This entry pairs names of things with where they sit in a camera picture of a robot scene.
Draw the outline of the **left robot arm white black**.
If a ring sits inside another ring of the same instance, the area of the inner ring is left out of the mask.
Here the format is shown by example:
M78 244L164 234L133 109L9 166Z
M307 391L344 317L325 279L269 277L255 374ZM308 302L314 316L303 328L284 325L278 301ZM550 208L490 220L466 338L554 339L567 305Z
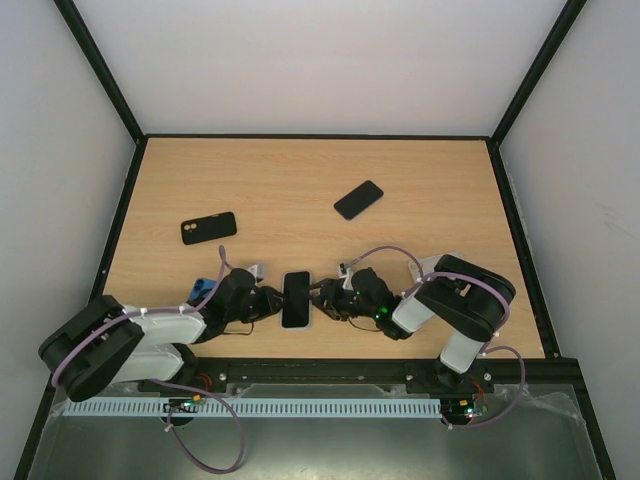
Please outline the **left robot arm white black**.
M199 278L188 300L174 307L136 308L100 295L46 338L38 355L53 386L74 402L119 383L210 386L192 346L224 334L233 322L253 325L282 309L283 294L261 285L258 271Z

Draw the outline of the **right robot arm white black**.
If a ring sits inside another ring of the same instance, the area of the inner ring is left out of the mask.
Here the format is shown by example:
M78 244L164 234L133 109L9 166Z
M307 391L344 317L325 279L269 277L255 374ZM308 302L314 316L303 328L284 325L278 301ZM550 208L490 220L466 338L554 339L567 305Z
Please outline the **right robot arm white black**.
M471 368L510 316L516 290L506 278L451 254L433 270L418 272L409 290L395 294L375 271L343 264L336 279L305 289L311 304L329 318L348 322L366 317L380 333L407 340L434 317L452 333L434 362L427 382L445 391L473 390L481 376Z

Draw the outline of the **blue phone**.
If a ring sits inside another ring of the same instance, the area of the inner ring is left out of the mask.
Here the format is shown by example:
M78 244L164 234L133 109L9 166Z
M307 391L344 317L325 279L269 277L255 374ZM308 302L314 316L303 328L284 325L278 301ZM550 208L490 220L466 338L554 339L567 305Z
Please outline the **blue phone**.
M208 278L198 278L189 294L187 302L197 304L205 298L209 292L215 287L216 281Z

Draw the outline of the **dark blue phone screen up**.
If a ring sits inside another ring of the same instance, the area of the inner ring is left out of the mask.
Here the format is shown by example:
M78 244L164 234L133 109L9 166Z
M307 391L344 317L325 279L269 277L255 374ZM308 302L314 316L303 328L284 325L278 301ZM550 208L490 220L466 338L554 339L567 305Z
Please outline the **dark blue phone screen up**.
M334 210L345 220L351 221L384 196L383 190L371 180L366 180L336 201Z

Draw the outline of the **black phone case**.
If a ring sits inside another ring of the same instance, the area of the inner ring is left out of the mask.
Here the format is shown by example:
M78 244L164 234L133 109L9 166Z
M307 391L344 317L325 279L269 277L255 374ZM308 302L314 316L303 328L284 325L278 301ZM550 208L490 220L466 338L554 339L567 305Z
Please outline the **black phone case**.
M183 221L180 226L184 245L195 245L207 241L233 236L237 233L233 212L223 212Z

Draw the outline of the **clear phone case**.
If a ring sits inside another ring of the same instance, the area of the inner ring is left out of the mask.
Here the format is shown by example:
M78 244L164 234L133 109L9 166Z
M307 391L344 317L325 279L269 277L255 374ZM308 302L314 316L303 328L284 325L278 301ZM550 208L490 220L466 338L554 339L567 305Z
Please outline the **clear phone case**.
M410 260L408 262L408 269L413 282L416 283L425 274L434 272L437 263L441 260L442 257L443 254L421 257L417 259L417 263L415 263L413 260Z

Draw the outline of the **black front mounting rail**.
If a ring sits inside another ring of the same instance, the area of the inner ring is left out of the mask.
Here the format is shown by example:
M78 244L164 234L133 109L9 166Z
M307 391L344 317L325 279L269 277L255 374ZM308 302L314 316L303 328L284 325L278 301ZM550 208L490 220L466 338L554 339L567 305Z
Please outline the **black front mounting rail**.
M575 359L479 359L467 378L455 386L439 381L435 360L330 360L200 358L173 378L180 385L205 387L223 393L254 384L375 385L389 389L402 385L409 394L432 398L462 398L480 389L491 393L497 385L518 385L524 378L535 384L580 387L582 374Z

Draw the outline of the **black aluminium frame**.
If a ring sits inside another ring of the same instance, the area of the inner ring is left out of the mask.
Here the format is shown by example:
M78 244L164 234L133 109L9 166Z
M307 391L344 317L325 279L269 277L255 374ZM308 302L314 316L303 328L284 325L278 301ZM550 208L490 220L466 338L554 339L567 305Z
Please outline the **black aluminium frame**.
M115 249L119 240L122 227L124 225L125 214L129 208L133 195L134 186L142 165L142 158L149 139L169 138L169 139L296 139L296 140L358 140L358 141L481 141L488 149L489 158L496 179L496 184L500 192L501 201L505 211L506 219L510 228L511 237L518 257L521 272L524 274L524 282L527 288L529 300L532 302L534 319L538 329L538 335L542 341L544 360L527 360L525 365L533 368L531 378L535 383L558 383L569 384L573 382L574 387L578 386L577 400L580 412L586 417L586 428L591 442L600 474L603 479L615 479L614 469L608 455L604 439L602 437L598 421L596 418L591 399L589 397L582 372L579 368L578 360L563 358L560 354L556 335L552 326L546 301L543 299L543 292L539 282L538 274L533 262L528 239L526 239L524 224L521 214L517 213L517 201L507 179L506 167L500 153L500 146L505 140L509 130L514 125L519 114L523 110L526 102L533 93L535 87L542 78L545 70L562 45L565 37L570 32L571 27L577 20L587 1L566 1L554 22L549 34L546 36L536 57L519 85L513 99L509 103L506 112L502 116L494 133L490 136L482 135L399 135L399 134L275 134L275 133L211 133L211 134L144 134L134 114L131 111L120 87L111 73L102 53L90 33L81 13L74 1L53 1L59 10L62 18L87 61L91 65L103 90L114 106L116 112L124 123L125 128L131 135L136 148L127 176L124 180L124 187L120 195L114 220L112 221L106 245L100 260L98 272L94 280L89 300L93 300L98 293L102 293L108 276L109 269ZM45 387L32 427L27 437L23 453L16 468L14 479L28 479L33 473L34 460L36 459L37 448L42 441L45 430L45 413L49 413L53 405L54 388Z

